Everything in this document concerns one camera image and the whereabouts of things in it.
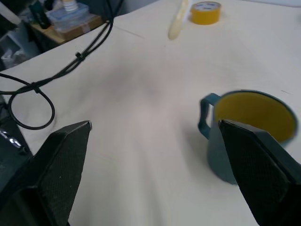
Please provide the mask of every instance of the mug rim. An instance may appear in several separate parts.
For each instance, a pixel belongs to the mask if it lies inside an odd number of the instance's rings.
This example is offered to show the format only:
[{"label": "mug rim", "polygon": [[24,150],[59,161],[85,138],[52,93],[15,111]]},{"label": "mug rim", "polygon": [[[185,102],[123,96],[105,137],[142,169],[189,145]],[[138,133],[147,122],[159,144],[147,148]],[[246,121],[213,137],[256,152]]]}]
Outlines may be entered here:
[{"label": "mug rim", "polygon": [[[298,124],[298,119],[297,119],[297,116],[296,114],[293,112],[293,110],[286,104],[284,103],[282,100],[278,99],[277,97],[274,97],[270,94],[267,94],[267,93],[264,93],[264,92],[261,92],[261,91],[256,91],[256,90],[247,90],[247,89],[242,89],[242,90],[234,90],[234,91],[230,91],[230,92],[227,92],[223,95],[221,95],[221,98],[227,96],[227,95],[230,95],[230,94],[234,94],[234,93],[257,93],[257,94],[261,94],[261,95],[264,95],[264,96],[267,96],[267,97],[270,97],[276,101],[278,101],[279,103],[281,103],[284,107],[286,107],[286,109],[288,110],[288,112],[292,115],[294,121],[295,121],[295,130],[294,130],[294,135],[291,137],[291,138],[288,138],[286,141],[282,142],[282,143],[287,143],[289,142],[290,140],[292,140],[295,136],[298,135],[298,131],[299,131],[299,124]],[[213,120],[215,120],[215,111],[213,111]]]}]

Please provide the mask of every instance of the teal mug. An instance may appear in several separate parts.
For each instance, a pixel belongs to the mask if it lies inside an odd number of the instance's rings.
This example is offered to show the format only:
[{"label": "teal mug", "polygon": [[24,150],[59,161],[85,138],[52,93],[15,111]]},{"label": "teal mug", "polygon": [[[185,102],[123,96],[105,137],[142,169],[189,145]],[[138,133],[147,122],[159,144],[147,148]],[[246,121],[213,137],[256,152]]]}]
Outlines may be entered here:
[{"label": "teal mug", "polygon": [[[213,108],[211,127],[206,123],[209,105]],[[232,91],[221,97],[211,93],[200,101],[199,131],[209,140],[207,159],[213,172],[222,180],[237,184],[232,173],[218,120],[228,119],[269,132],[282,146],[297,134],[298,121],[281,100],[259,91]]]}]

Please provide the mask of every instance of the white table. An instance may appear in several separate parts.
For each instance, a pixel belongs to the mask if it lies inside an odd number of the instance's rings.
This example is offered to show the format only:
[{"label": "white table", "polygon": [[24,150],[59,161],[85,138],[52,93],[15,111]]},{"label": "white table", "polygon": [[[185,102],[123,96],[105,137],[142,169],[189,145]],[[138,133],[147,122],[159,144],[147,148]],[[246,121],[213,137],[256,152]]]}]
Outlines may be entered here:
[{"label": "white table", "polygon": [[[255,226],[237,186],[206,162],[199,100],[210,92],[255,89],[285,101],[301,117],[301,11],[221,0],[218,24],[187,22],[169,41],[178,2],[161,0],[116,18],[108,40],[82,65],[42,90],[55,124],[22,129],[35,153],[52,131],[91,120],[72,226]],[[28,82],[52,76],[99,29],[5,71]],[[2,79],[0,90],[20,84]],[[34,93],[13,104],[25,124],[50,117]],[[287,148],[301,162],[300,137]]]}]

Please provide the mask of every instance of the yellow tape roll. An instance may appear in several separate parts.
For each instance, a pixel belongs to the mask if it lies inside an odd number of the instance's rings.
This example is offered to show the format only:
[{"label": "yellow tape roll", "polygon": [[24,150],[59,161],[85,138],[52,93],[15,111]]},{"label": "yellow tape roll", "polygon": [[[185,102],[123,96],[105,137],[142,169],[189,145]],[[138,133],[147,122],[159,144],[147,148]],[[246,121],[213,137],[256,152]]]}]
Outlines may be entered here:
[{"label": "yellow tape roll", "polygon": [[214,1],[196,3],[191,8],[192,21],[195,24],[209,25],[219,21],[221,4]]}]

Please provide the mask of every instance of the cardboard box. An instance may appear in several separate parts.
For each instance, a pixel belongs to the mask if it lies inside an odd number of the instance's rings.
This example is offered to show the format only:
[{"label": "cardboard box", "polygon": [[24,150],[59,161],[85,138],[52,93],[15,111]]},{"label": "cardboard box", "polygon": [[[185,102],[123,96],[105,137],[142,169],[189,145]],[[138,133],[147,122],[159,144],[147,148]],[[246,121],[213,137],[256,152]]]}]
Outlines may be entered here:
[{"label": "cardboard box", "polygon": [[73,27],[70,30],[67,30],[65,32],[58,32],[58,35],[61,36],[65,41],[70,41],[72,39],[75,39],[85,33],[88,33],[89,31],[99,27],[100,25],[103,25],[104,22],[102,18],[98,15],[94,15],[89,19],[86,23]]}]

